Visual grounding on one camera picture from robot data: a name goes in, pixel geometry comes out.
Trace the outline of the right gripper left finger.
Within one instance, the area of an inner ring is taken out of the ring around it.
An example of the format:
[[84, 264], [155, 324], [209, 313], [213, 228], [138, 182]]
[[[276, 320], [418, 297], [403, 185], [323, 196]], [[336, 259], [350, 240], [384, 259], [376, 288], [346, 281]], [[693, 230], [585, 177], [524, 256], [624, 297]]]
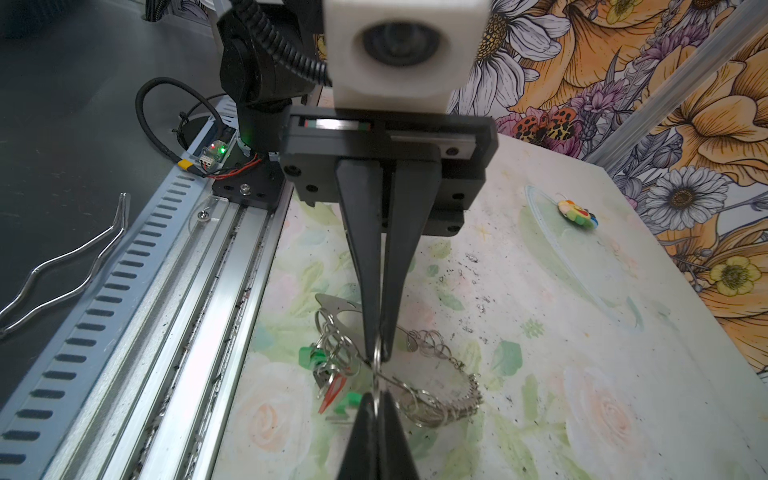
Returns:
[[378, 478], [378, 422], [372, 395], [364, 395], [337, 474], [339, 480]]

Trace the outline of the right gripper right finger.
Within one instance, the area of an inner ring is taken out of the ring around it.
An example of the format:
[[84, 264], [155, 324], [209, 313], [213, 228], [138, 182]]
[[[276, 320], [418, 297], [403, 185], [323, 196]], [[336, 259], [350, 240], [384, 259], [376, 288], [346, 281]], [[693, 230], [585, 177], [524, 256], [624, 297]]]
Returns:
[[379, 395], [376, 427], [377, 479], [419, 480], [398, 409], [390, 392]]

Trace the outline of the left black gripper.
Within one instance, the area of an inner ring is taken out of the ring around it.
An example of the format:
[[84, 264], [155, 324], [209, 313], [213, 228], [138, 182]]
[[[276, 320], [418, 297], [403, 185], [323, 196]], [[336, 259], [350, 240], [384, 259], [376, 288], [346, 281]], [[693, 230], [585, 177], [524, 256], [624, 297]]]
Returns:
[[[339, 202], [368, 361], [380, 352], [380, 337], [381, 358], [392, 355], [404, 283], [422, 233], [454, 236], [461, 230], [497, 148], [488, 117], [286, 110], [279, 163], [301, 201]], [[398, 160], [405, 161], [395, 167]], [[381, 227], [387, 227], [382, 298]]]

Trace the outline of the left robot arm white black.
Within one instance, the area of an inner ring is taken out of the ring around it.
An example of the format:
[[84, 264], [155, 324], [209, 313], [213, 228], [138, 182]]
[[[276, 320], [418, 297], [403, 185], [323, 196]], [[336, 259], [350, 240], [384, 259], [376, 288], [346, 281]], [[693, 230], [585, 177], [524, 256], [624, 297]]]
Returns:
[[218, 22], [243, 143], [276, 153], [303, 202], [340, 208], [368, 360], [391, 357], [420, 239], [462, 228], [497, 151], [492, 119], [447, 113], [489, 14], [486, 1], [234, 1]]

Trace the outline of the colourful small toy ball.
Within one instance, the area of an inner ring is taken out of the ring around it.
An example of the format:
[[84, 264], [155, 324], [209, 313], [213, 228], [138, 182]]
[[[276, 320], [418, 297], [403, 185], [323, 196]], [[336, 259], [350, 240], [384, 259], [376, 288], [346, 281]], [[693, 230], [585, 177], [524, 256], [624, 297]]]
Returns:
[[557, 207], [565, 219], [581, 228], [592, 230], [596, 229], [599, 225], [594, 214], [571, 200], [559, 201]]

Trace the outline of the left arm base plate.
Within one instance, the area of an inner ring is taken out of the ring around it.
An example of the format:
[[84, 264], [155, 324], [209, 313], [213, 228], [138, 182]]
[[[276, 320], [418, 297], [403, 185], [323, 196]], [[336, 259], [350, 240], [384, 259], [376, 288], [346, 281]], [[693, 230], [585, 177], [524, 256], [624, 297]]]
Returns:
[[285, 176], [277, 161], [268, 153], [248, 154], [238, 144], [231, 142], [224, 157], [224, 173], [217, 174], [212, 194], [230, 203], [273, 212], [279, 203], [285, 184]]

